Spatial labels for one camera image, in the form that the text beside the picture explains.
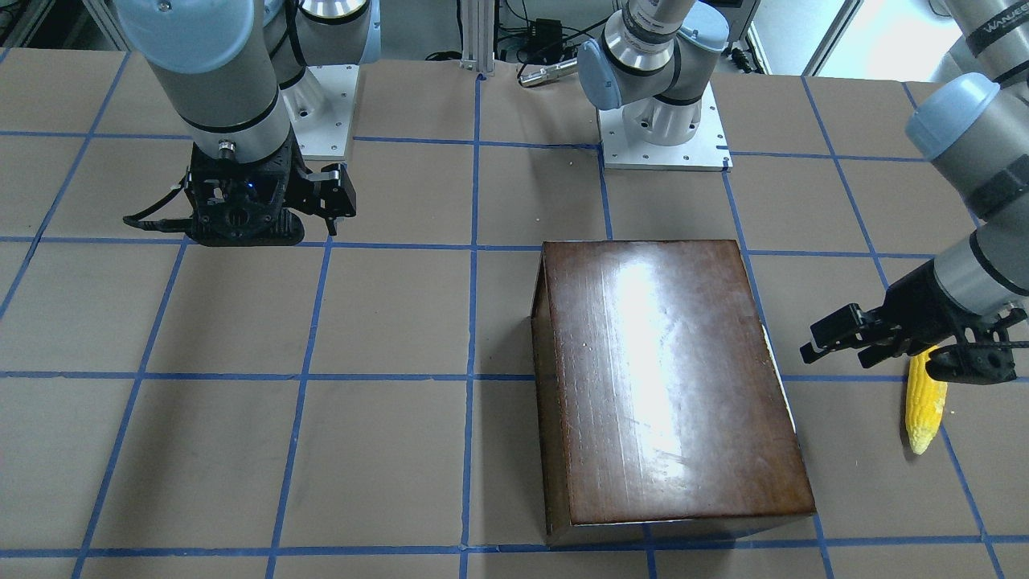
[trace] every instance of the blue tape grid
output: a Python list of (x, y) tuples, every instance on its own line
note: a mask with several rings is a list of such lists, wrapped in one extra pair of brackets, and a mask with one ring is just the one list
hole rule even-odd
[[(9, 49), (5, 49), (0, 52), (0, 63), (8, 55)], [(356, 140), (365, 141), (380, 141), (380, 142), (414, 142), (414, 143), (436, 143), (436, 144), (459, 144), (459, 145), (470, 145), (475, 147), (475, 164), (473, 172), (473, 194), (472, 194), (472, 243), (470, 245), (449, 245), (449, 244), (391, 244), (391, 243), (354, 243), (354, 242), (344, 242), (344, 241), (329, 241), (325, 242), (305, 242), (308, 246), (320, 246), (324, 247), (322, 268), (319, 276), (317, 298), (315, 301), (314, 312), (312, 314), (312, 328), (309, 335), (308, 350), (305, 355), (305, 365), (304, 370), (300, 374), (218, 374), (218, 373), (150, 373), (146, 372), (146, 365), (149, 360), (149, 356), (153, 349), (153, 343), (156, 338), (156, 333), (159, 330), (161, 322), (163, 320), (164, 314), (167, 310), (168, 301), (171, 296), (172, 288), (174, 286), (175, 280), (178, 275), (178, 270), (181, 266), (182, 258), (186, 247), (191, 244), (188, 240), (176, 240), (176, 239), (121, 239), (121, 238), (42, 238), (43, 231), (49, 220), (52, 218), (54, 213), (60, 204), (61, 198), (67, 189), (68, 184), (74, 177), (75, 170), (80, 164), (82, 156), (84, 155), (86, 146), (93, 139), (171, 139), (171, 140), (189, 140), (188, 136), (183, 135), (142, 135), (142, 134), (108, 134), (108, 133), (98, 133), (96, 132), (97, 126), (100, 123), (103, 112), (106, 110), (110, 98), (113, 95), (114, 89), (125, 71), (127, 64), (127, 58), (122, 60), (117, 73), (111, 83), (111, 86), (105, 96), (103, 104), (100, 111), (98, 112), (91, 130), (87, 133), (59, 133), (59, 132), (26, 132), (26, 131), (0, 131), (0, 136), (35, 136), (35, 137), (72, 137), (72, 138), (83, 138), (83, 144), (78, 151), (78, 154), (73, 161), (68, 175), (65, 178), (54, 203), (51, 204), (46, 216), (41, 222), (38, 230), (33, 237), (19, 237), (19, 236), (7, 236), (0, 237), (0, 243), (10, 242), (10, 243), (30, 243), (29, 251), (27, 252), (26, 258), (22, 263), (22, 267), (19, 269), (19, 274), (15, 277), (14, 282), (4, 298), (2, 305), (0, 305), (0, 317), (6, 312), (9, 306), (11, 297), (16, 291), (16, 287), (21, 282), (21, 279), (25, 275), (25, 269), (28, 267), (29, 261), (32, 258), (36, 248), (39, 243), (113, 243), (113, 244), (170, 244), (178, 245), (179, 251), (176, 256), (175, 262), (172, 266), (172, 270), (169, 275), (168, 283), (166, 284), (165, 293), (162, 299), (161, 306), (158, 307), (154, 323), (151, 327), (151, 332), (148, 337), (147, 346), (144, 351), (143, 359), (140, 362), (140, 366), (137, 372), (19, 372), (19, 371), (7, 371), (0, 372), (0, 378), (3, 377), (29, 377), (29, 378), (50, 378), (50, 377), (64, 377), (68, 379), (98, 379), (98, 378), (132, 378), (133, 389), (130, 394), (129, 401), (127, 402), (126, 411), (122, 415), (121, 424), (119, 425), (118, 434), (115, 438), (115, 443), (111, 451), (111, 456), (108, 462), (107, 470), (105, 471), (104, 479), (101, 483), (101, 488), (98, 493), (98, 498), (95, 503), (94, 511), (91, 515), (90, 522), (86, 528), (85, 535), (83, 537), (82, 545), (78, 549), (0, 549), (0, 558), (25, 558), (25, 557), (75, 557), (76, 565), (73, 571), (72, 577), (78, 577), (81, 574), (82, 564), (85, 558), (88, 557), (133, 557), (133, 556), (268, 556), (269, 567), (268, 567), (268, 577), (274, 575), (275, 560), (279, 556), (300, 556), (300, 555), (375, 555), (375, 554), (458, 554), (461, 556), (461, 577), (464, 579), (467, 573), (467, 555), (469, 553), (496, 553), (496, 552), (548, 552), (548, 551), (645, 551), (647, 553), (647, 567), (648, 576), (651, 578), (657, 578), (657, 565), (654, 563), (654, 553), (657, 551), (664, 550), (704, 550), (704, 549), (755, 549), (755, 548), (811, 548), (818, 547), (822, 552), (823, 563), (825, 564), (825, 571), (827, 577), (832, 577), (831, 566), (828, 559), (827, 547), (861, 547), (861, 546), (878, 546), (878, 545), (914, 545), (914, 544), (973, 544), (973, 543), (984, 543), (990, 554), (991, 562), (994, 565), (994, 570), (998, 577), (1003, 577), (1003, 573), (1000, 570), (999, 563), (996, 558), (996, 554), (993, 551), (992, 544), (994, 543), (1004, 543), (1004, 544), (1025, 544), (1029, 543), (1029, 535), (1007, 535), (1007, 536), (991, 536), (989, 535), (982, 522), (982, 517), (979, 513), (978, 507), (975, 506), (974, 499), (971, 496), (971, 492), (968, 488), (967, 481), (961, 470), (960, 464), (958, 462), (957, 456), (954, 451), (953, 445), (951, 444), (950, 437), (946, 433), (945, 429), (942, 429), (942, 436), (945, 441), (945, 445), (948, 448), (948, 454), (954, 464), (956, 474), (962, 484), (962, 488), (965, 492), (966, 498), (969, 503), (969, 508), (977, 520), (977, 524), (981, 531), (981, 535), (975, 536), (958, 536), (958, 537), (879, 537), (879, 538), (851, 538), (851, 539), (826, 539), (821, 530), (820, 521), (815, 519), (816, 535), (817, 538), (814, 540), (795, 540), (795, 541), (746, 541), (739, 540), (735, 542), (731, 541), (689, 541), (689, 542), (654, 542), (653, 538), (649, 535), (649, 530), (645, 529), (645, 540), (642, 543), (637, 544), (627, 544), (627, 545), (586, 545), (570, 548), (558, 548), (549, 549), (544, 545), (469, 545), (468, 544), (468, 520), (469, 520), (469, 510), (470, 510), (470, 460), (471, 460), (471, 420), (472, 420), (472, 394), (473, 394), (473, 383), (474, 381), (497, 381), (497, 382), (531, 382), (533, 379), (532, 375), (517, 375), (517, 374), (474, 374), (474, 316), (475, 316), (475, 286), (476, 286), (476, 254), (477, 251), (538, 251), (539, 247), (535, 245), (528, 246), (504, 246), (504, 245), (478, 245), (477, 244), (477, 202), (478, 202), (478, 150), (483, 146), (501, 146), (501, 147), (523, 147), (523, 148), (579, 148), (579, 149), (596, 149), (598, 151), (598, 170), (600, 176), (600, 186), (601, 195), (604, 207), (604, 220), (607, 238), (611, 239), (613, 237), (610, 209), (608, 205), (607, 197), (607, 187), (604, 180), (603, 171), (603, 153), (600, 145), (597, 144), (587, 144), (587, 143), (568, 143), (568, 144), (537, 144), (537, 143), (518, 143), (518, 142), (501, 142), (501, 141), (482, 141), (480, 139), (480, 104), (481, 104), (481, 82), (483, 78), (476, 79), (475, 83), (475, 138), (473, 140), (446, 140), (446, 139), (405, 139), (405, 138), (379, 138), (379, 137), (356, 137)], [(761, 152), (761, 151), (735, 151), (734, 154), (740, 155), (766, 155), (766, 156), (792, 156), (792, 157), (808, 157), (808, 158), (831, 158), (838, 167), (838, 171), (841, 176), (841, 180), (845, 184), (845, 188), (848, 191), (848, 195), (851, 198), (852, 207), (855, 212), (855, 217), (859, 220), (862, 226), (862, 232), (865, 232), (866, 241), (868, 242), (870, 251), (865, 252), (818, 252), (818, 251), (776, 251), (776, 250), (755, 250), (749, 249), (746, 245), (746, 241), (743, 234), (742, 224), (739, 218), (739, 212), (736, 207), (735, 197), (733, 195), (732, 186), (729, 182), (728, 175), (723, 174), (723, 181), (725, 184), (726, 194), (730, 198), (730, 205), (733, 210), (734, 220), (736, 222), (737, 232), (739, 234), (740, 245), (743, 249), (745, 264), (747, 265), (748, 273), (751, 276), (751, 283), (753, 284), (753, 269), (750, 263), (750, 255), (794, 255), (794, 256), (838, 256), (838, 257), (857, 257), (857, 258), (872, 258), (876, 264), (877, 268), (880, 269), (882, 276), (882, 266), (880, 259), (883, 257), (891, 258), (913, 258), (913, 259), (926, 259), (931, 257), (931, 255), (915, 254), (915, 253), (879, 253), (875, 250), (874, 245), (871, 242), (871, 238), (867, 236), (867, 231), (863, 226), (863, 219), (860, 215), (860, 211), (857, 207), (856, 202), (853, 198), (853, 194), (849, 190), (849, 185), (846, 182), (846, 176), (843, 173), (842, 166), (840, 165), (840, 159), (861, 159), (861, 160), (888, 160), (888, 161), (901, 161), (901, 162), (917, 162), (924, 161), (921, 158), (909, 158), (909, 157), (889, 157), (889, 156), (856, 156), (856, 155), (839, 155), (836, 153), (835, 149), (831, 147), (829, 142), (829, 137), (827, 131), (825, 130), (824, 123), (821, 120), (820, 113), (818, 112), (817, 105), (811, 96), (810, 88), (807, 86), (806, 80), (804, 80), (806, 91), (808, 93), (809, 100), (813, 110), (815, 111), (816, 118), (818, 119), (819, 125), (823, 132), (823, 136), (826, 139), (826, 144), (829, 146), (830, 154), (803, 154), (803, 153), (779, 153), (779, 152)], [(910, 91), (907, 85), (904, 85), (904, 91), (908, 93), (910, 99), (914, 103), (914, 99), (911, 96)], [(320, 316), (320, 303), (321, 297), (324, 293), (325, 279), (327, 276), (328, 265), (330, 262), (331, 249), (335, 247), (348, 247), (348, 248), (403, 248), (403, 249), (437, 249), (437, 250), (466, 250), (470, 252), (471, 255), (471, 275), (470, 275), (470, 305), (469, 305), (469, 357), (468, 357), (468, 369), (467, 373), (464, 375), (451, 375), (451, 374), (314, 374), (310, 372), (311, 356), (313, 354), (314, 345), (317, 335), (317, 325)], [(757, 303), (758, 311), (764, 319), (764, 309), (760, 304), (759, 294), (757, 292), (756, 286), (753, 286), (754, 297)], [(103, 508), (104, 500), (106, 498), (107, 490), (110, 485), (110, 480), (113, 475), (114, 468), (117, 463), (118, 454), (120, 451), (121, 444), (123, 442), (125, 434), (128, 429), (129, 420), (132, 415), (132, 410), (135, 405), (136, 399), (138, 397), (139, 388), (143, 381), (145, 379), (171, 379), (171, 381), (297, 381), (299, 382), (297, 391), (297, 403), (296, 403), (296, 413), (294, 418), (293, 430), (291, 432), (291, 437), (289, 441), (289, 454), (287, 456), (287, 466), (283, 474), (283, 487), (280, 494), (280, 503), (277, 513), (275, 531), (272, 539), (272, 544), (270, 547), (240, 547), (240, 548), (218, 548), (218, 549), (205, 549), (205, 548), (194, 548), (194, 547), (183, 547), (183, 548), (139, 548), (139, 549), (97, 549), (91, 547), (91, 542), (94, 533), (96, 532), (96, 526), (99, 521), (99, 517)], [(881, 383), (881, 382), (902, 382), (902, 377), (898, 376), (822, 376), (822, 375), (784, 375), (783, 379), (785, 382), (859, 382), (859, 383)], [(463, 465), (463, 480), (462, 480), (462, 539), (461, 543), (458, 545), (427, 545), (427, 546), (367, 546), (367, 547), (281, 547), (279, 542), (281, 540), (282, 524), (285, 517), (285, 506), (288, 501), (289, 484), (292, 472), (292, 465), (295, 461), (296, 444), (299, 435), (300, 423), (303, 419), (304, 401), (306, 396), (306, 387), (310, 382), (317, 381), (465, 381), (467, 385), (466, 390), (466, 424), (464, 433), (464, 444), (465, 444), (465, 458)], [(1027, 383), (1029, 379), (1021, 378), (1020, 383)]]

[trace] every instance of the electrical cable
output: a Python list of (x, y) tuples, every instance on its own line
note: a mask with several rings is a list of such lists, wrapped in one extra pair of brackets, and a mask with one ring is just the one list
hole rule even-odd
[[(601, 27), (605, 23), (607, 23), (607, 19), (606, 17), (603, 19), (603, 20), (597, 21), (595, 24), (587, 27), (584, 30), (581, 30), (581, 31), (576, 32), (575, 34), (571, 34), (569, 36), (565, 36), (565, 37), (561, 38), (560, 40), (556, 40), (554, 42), (551, 42), (546, 46), (543, 46), (542, 48), (539, 48), (535, 52), (532, 52), (531, 55), (529, 55), (529, 58), (527, 58), (526, 61), (531, 60), (533, 57), (535, 57), (537, 55), (540, 55), (540, 53), (542, 53), (542, 52), (544, 52), (544, 51), (553, 48), (554, 46), (564, 45), (565, 42), (571, 40), (572, 38), (575, 38), (577, 36), (588, 35), (587, 33), (589, 33), (591, 30), (594, 30), (595, 28)], [(520, 68), (519, 71), (518, 71), (518, 74), (514, 75), (516, 79), (521, 78), (522, 73), (525, 72), (526, 67), (529, 66), (529, 64), (527, 62), (523, 62), (521, 58), (519, 58), (519, 62), (522, 63), (522, 68)]]

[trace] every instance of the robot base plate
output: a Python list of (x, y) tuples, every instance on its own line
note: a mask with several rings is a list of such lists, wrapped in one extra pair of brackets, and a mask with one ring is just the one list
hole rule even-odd
[(642, 140), (630, 141), (622, 109), (601, 110), (600, 134), (604, 166), (609, 169), (650, 169), (660, 171), (721, 171), (733, 167), (725, 130), (711, 84), (704, 89), (704, 116), (697, 134), (681, 145), (662, 146)]

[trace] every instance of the metal frame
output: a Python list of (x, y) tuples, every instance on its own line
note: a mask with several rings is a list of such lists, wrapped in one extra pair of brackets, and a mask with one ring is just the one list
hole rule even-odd
[(494, 0), (463, 0), (461, 68), (493, 75)]

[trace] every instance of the grid square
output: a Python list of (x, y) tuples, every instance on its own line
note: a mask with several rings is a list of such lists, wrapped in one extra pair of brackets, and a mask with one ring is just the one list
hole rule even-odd
[(908, 85), (908, 89), (911, 91), (911, 96), (915, 97), (915, 102), (919, 106), (926, 99), (932, 96), (933, 93), (942, 88), (944, 85), (938, 82), (904, 82)]
[(332, 250), (316, 373), (464, 374), (468, 251)]
[(0, 382), (0, 549), (78, 548), (131, 389), (132, 381)]
[(93, 546), (267, 545), (296, 388), (143, 383)]
[(993, 545), (1005, 577), (1029, 577), (1029, 545)]
[(833, 548), (829, 554), (832, 571), (848, 579), (996, 577), (983, 545), (847, 547)]
[(320, 247), (190, 245), (147, 369), (299, 372), (323, 254)]
[(518, 83), (521, 65), (496, 63), (482, 83), (482, 128), (486, 141), (545, 144), (595, 144), (597, 109), (572, 79), (530, 89)]
[(738, 156), (730, 181), (751, 249), (868, 250), (830, 159)]
[(943, 444), (908, 448), (901, 383), (788, 383), (825, 536), (977, 535)]
[(604, 172), (614, 239), (736, 239), (721, 173)]
[(818, 549), (726, 549), (662, 551), (657, 554), (659, 577), (697, 579), (824, 579)]
[(471, 243), (471, 146), (354, 141), (352, 149), (357, 217), (340, 240)]
[[(733, 150), (828, 153), (796, 76), (719, 73), (711, 76), (711, 86)], [(775, 112), (755, 106), (755, 95), (774, 102)]]
[(974, 228), (958, 192), (928, 162), (841, 164), (878, 251), (937, 253)]
[(546, 540), (536, 388), (533, 383), (476, 383), (472, 410), (472, 545)]
[[(46, 237), (168, 238), (121, 222), (151, 205), (186, 174), (192, 141), (93, 139), (65, 191)], [(179, 193), (151, 219), (186, 217), (192, 208)]]
[(1029, 535), (1029, 389), (951, 385), (947, 395), (944, 425), (986, 530)]
[(483, 147), (478, 242), (604, 239), (597, 151)]
[(0, 368), (135, 372), (177, 250), (39, 245), (0, 321)]
[(0, 136), (0, 234), (36, 234), (80, 148), (79, 138)]
[(456, 545), (464, 414), (461, 383), (310, 383), (282, 545)]
[(256, 579), (264, 576), (265, 557), (99, 557), (85, 559), (82, 579), (161, 577), (162, 579)]
[(753, 255), (750, 260), (783, 374), (904, 373), (899, 359), (865, 370), (857, 360), (857, 351), (831, 354), (812, 365), (801, 360), (800, 348), (811, 341), (812, 324), (850, 303), (865, 310), (883, 303), (883, 284), (871, 257)]
[(0, 577), (54, 579), (71, 577), (73, 558), (0, 558)]
[(539, 251), (480, 251), (475, 289), (475, 372), (532, 374), (529, 315)]
[(0, 130), (88, 131), (123, 58), (106, 50), (11, 48), (0, 67)]
[(468, 555), (468, 579), (646, 579), (646, 554), (623, 552), (490, 553)]
[(277, 579), (359, 577), (360, 579), (454, 579), (458, 555), (282, 556), (276, 559)]
[[(353, 134), (470, 140), (475, 133), (475, 78), (455, 62), (383, 60), (362, 66)], [(417, 97), (404, 97), (413, 96), (412, 86), (418, 86)]]
[(136, 135), (186, 135), (161, 82), (141, 52), (132, 52), (97, 131)]
[(837, 154), (921, 158), (903, 132), (914, 111), (899, 82), (807, 80)]

